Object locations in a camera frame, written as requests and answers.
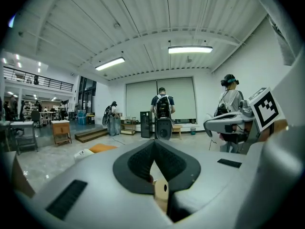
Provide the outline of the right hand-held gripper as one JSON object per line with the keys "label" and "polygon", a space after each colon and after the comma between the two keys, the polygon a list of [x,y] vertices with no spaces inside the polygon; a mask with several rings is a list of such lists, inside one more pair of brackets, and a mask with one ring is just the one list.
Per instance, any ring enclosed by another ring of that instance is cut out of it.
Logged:
{"label": "right hand-held gripper", "polygon": [[204,122],[206,133],[247,134],[250,144],[266,141],[272,134],[286,129],[286,120],[269,87],[263,87],[239,103],[239,112],[230,112]]}

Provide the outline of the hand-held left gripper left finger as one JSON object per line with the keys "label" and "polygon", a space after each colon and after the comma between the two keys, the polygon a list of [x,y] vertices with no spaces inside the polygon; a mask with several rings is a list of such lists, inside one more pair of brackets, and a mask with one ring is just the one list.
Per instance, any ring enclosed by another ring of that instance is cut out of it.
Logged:
{"label": "hand-held left gripper left finger", "polygon": [[[160,209],[153,195],[135,194],[124,188],[113,174],[113,164],[122,154],[146,141],[90,155],[49,181],[33,198],[21,192],[16,196],[31,216],[47,229],[166,229],[173,222]],[[66,215],[49,211],[52,203],[73,184],[81,181],[83,190]]]}

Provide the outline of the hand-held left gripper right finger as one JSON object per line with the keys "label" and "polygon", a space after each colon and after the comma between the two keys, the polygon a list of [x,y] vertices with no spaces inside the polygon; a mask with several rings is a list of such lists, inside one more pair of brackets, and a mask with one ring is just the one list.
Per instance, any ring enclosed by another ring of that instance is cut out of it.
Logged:
{"label": "hand-held left gripper right finger", "polygon": [[188,154],[155,142],[185,166],[169,180],[168,215],[183,223],[300,223],[303,220],[303,131],[288,129],[255,143],[245,156]]}

